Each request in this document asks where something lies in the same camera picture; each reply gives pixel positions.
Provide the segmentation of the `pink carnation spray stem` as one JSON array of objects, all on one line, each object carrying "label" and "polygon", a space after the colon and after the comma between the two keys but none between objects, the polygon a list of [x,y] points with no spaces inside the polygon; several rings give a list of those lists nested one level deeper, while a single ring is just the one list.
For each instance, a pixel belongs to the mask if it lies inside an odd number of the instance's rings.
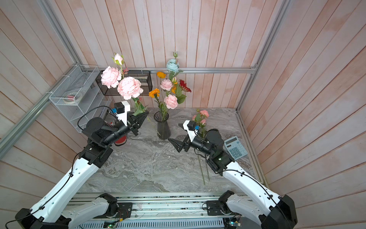
[{"label": "pink carnation spray stem", "polygon": [[135,113],[133,115],[137,116],[142,114],[146,111],[146,108],[139,99],[139,96],[144,92],[141,82],[133,77],[127,76],[129,70],[122,55],[115,53],[112,59],[118,67],[108,66],[102,72],[102,85],[108,89],[116,88],[119,95],[125,100],[132,99],[135,104]]}]

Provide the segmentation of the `pink peony spray stem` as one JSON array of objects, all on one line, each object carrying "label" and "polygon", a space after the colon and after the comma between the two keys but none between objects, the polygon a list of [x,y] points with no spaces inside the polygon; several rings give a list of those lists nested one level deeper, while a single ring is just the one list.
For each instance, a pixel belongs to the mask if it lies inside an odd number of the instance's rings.
[{"label": "pink peony spray stem", "polygon": [[[207,133],[207,129],[206,129],[206,125],[207,125],[207,118],[209,117],[209,113],[207,110],[200,110],[197,109],[197,114],[193,116],[192,120],[195,121],[198,126],[199,129],[198,131],[196,131],[196,135],[200,136],[202,139],[205,138],[206,133]],[[199,161],[199,166],[200,166],[200,171],[201,171],[201,175],[202,175],[202,179],[203,179],[203,184],[205,186],[205,176],[203,173],[203,168],[202,168],[202,164],[201,164],[201,157],[196,151],[195,154],[197,155],[198,161]]]}]

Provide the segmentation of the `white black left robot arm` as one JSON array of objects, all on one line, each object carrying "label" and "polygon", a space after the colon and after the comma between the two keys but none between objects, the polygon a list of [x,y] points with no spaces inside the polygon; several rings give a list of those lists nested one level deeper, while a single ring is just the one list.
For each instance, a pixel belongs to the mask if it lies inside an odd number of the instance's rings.
[{"label": "white black left robot arm", "polygon": [[111,145],[129,132],[137,135],[148,114],[147,111],[137,115],[128,112],[127,121],[118,121],[114,126],[100,117],[91,119],[82,131],[88,137],[88,144],[75,156],[70,170],[44,198],[30,209],[21,209],[15,221],[23,229],[73,229],[95,217],[121,217],[117,199],[108,193],[74,210],[65,207],[108,160],[113,152]]}]

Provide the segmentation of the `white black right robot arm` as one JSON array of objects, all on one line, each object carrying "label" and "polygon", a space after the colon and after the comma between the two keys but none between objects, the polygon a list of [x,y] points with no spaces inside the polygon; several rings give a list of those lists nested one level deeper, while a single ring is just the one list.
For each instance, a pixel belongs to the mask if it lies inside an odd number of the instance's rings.
[{"label": "white black right robot arm", "polygon": [[218,200],[208,201],[208,215],[235,215],[246,217],[262,229],[293,229],[298,223],[295,203],[288,196],[280,196],[248,174],[234,158],[224,150],[225,142],[217,129],[211,129],[204,138],[198,134],[194,121],[179,125],[187,131],[184,141],[169,139],[181,152],[193,149],[205,158],[214,173],[234,183],[250,199],[246,200],[232,191],[226,191]]}]

